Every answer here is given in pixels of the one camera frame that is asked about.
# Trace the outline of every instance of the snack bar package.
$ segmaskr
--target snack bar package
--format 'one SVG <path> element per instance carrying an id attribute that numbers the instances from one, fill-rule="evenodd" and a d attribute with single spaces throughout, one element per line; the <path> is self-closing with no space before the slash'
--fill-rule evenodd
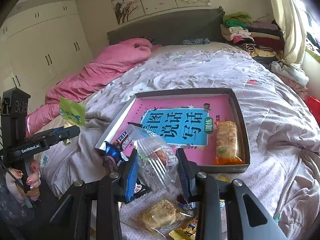
<path id="1" fill-rule="evenodd" d="M 138 229 L 158 239 L 166 239 L 170 231 L 181 227 L 192 217 L 192 211 L 184 211 L 169 200 L 162 199 L 140 212 L 133 221 Z"/>
<path id="2" fill-rule="evenodd" d="M 181 228 L 172 230 L 169 233 L 174 240 L 195 240 L 197 231 L 198 218 L 194 218 Z"/>
<path id="3" fill-rule="evenodd" d="M 238 128 L 235 122 L 216 122 L 217 151 L 214 165 L 244 164 L 241 160 Z"/>

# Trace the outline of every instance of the folded clothes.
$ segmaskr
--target folded clothes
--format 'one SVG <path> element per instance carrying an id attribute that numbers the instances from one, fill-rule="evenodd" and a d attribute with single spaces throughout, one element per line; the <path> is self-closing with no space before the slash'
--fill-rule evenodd
<path id="1" fill-rule="evenodd" d="M 236 21 L 236 20 L 227 20 L 225 22 L 225 26 L 226 27 L 236 27 L 236 26 L 241 26 L 242 28 L 244 29 L 247 29 L 247 25 L 245 23 L 242 23 L 242 22 L 239 22 L 239 21 Z"/>
<path id="2" fill-rule="evenodd" d="M 254 33 L 266 33 L 274 36 L 281 37 L 282 32 L 280 30 L 269 30 L 269 29 L 262 29 L 262 28 L 252 28 L 248 27 L 249 32 L 254 32 Z"/>
<path id="3" fill-rule="evenodd" d="M 277 53 L 275 51 L 265 51 L 261 49 L 255 49 L 250 53 L 251 57 L 260 56 L 260 57 L 275 57 Z"/>
<path id="4" fill-rule="evenodd" d="M 256 21 L 253 23 L 247 23 L 247 26 L 250 28 L 261 28 L 268 30 L 278 30 L 278 26 L 269 22 Z"/>
<path id="5" fill-rule="evenodd" d="M 233 43 L 237 43 L 239 41 L 245 41 L 241 36 L 234 36 L 232 39 Z"/>
<path id="6" fill-rule="evenodd" d="M 243 49 L 246 52 L 254 51 L 255 50 L 255 44 L 251 43 L 244 43 L 237 45 L 240 49 Z"/>
<path id="7" fill-rule="evenodd" d="M 248 30 L 244 30 L 241 26 L 235 26 L 235 27 L 225 27 L 223 24 L 220 24 L 220 29 L 221 33 L 225 35 L 231 35 L 232 33 L 237 33 L 237 32 L 248 32 Z"/>
<path id="8" fill-rule="evenodd" d="M 270 38 L 273 40 L 280 40 L 280 37 L 278 36 L 274 36 L 274 35 L 270 35 L 270 34 L 266 34 L 266 33 L 251 33 L 252 37 L 262 37 L 262 38 Z"/>
<path id="9" fill-rule="evenodd" d="M 253 38 L 257 46 L 265 46 L 272 48 L 272 50 L 284 50 L 284 42 L 283 40 L 273 40 L 271 38 L 262 38 L 262 37 L 255 37 Z"/>
<path id="10" fill-rule="evenodd" d="M 243 31 L 243 28 L 241 26 L 229 27 L 228 29 L 230 31 L 230 34 Z"/>
<path id="11" fill-rule="evenodd" d="M 224 15 L 222 19 L 223 19 L 223 22 L 226 22 L 227 20 L 236 20 L 242 23 L 246 23 L 246 22 L 252 23 L 251 15 L 248 14 L 247 12 L 237 12 L 237 13 Z"/>
<path id="12" fill-rule="evenodd" d="M 253 40 L 253 38 L 251 37 L 251 33 L 249 33 L 248 30 L 242 29 L 240 31 L 231 33 L 230 28 L 226 28 L 222 24 L 220 25 L 220 28 L 221 28 L 222 36 L 227 41 L 232 41 L 234 36 L 241 36 L 242 38 L 249 38 Z"/>
<path id="13" fill-rule="evenodd" d="M 238 41 L 237 43 L 235 43 L 235 45 L 241 45 L 241 44 L 244 44 L 244 43 L 250 43 L 250 44 L 255 44 L 254 43 L 254 40 L 249 39 L 249 38 L 243 38 L 244 40 L 243 41 Z"/>

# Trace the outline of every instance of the screw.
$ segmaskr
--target screw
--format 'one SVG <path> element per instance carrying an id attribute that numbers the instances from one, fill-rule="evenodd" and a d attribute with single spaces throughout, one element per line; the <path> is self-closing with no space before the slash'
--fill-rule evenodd
<path id="1" fill-rule="evenodd" d="M 80 186 L 82 186 L 82 180 L 76 180 L 75 182 L 74 182 L 74 185 L 76 186 L 76 187 L 80 187 Z"/>
<path id="2" fill-rule="evenodd" d="M 239 179 L 235 179 L 232 183 L 238 187 L 241 187 L 243 184 L 242 180 Z"/>
<path id="3" fill-rule="evenodd" d="M 197 173 L 198 178 L 204 179 L 207 177 L 207 174 L 203 171 Z"/>
<path id="4" fill-rule="evenodd" d="M 112 179 L 116 179 L 116 178 L 118 178 L 120 175 L 119 175 L 119 173 L 117 173 L 117 172 L 112 172 L 112 173 L 110 173 L 110 178 L 112 178 Z"/>

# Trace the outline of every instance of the bed headboard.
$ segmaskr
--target bed headboard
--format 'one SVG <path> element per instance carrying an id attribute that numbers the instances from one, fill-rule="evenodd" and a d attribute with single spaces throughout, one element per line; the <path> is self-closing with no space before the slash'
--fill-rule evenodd
<path id="1" fill-rule="evenodd" d="M 108 32 L 109 44 L 148 36 L 162 46 L 180 45 L 184 39 L 209 38 L 225 42 L 220 24 L 225 14 L 217 9 L 193 9 L 164 13 L 122 26 Z"/>

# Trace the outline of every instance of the green tag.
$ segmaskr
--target green tag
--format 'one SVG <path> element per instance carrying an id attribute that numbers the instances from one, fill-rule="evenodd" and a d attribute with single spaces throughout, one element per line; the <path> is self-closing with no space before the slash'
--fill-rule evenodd
<path id="1" fill-rule="evenodd" d="M 212 117 L 206 117 L 206 119 L 204 119 L 204 132 L 206 134 L 213 132 L 213 119 L 212 119 Z"/>
<path id="2" fill-rule="evenodd" d="M 85 105 L 60 97 L 60 115 L 65 120 L 85 126 Z"/>

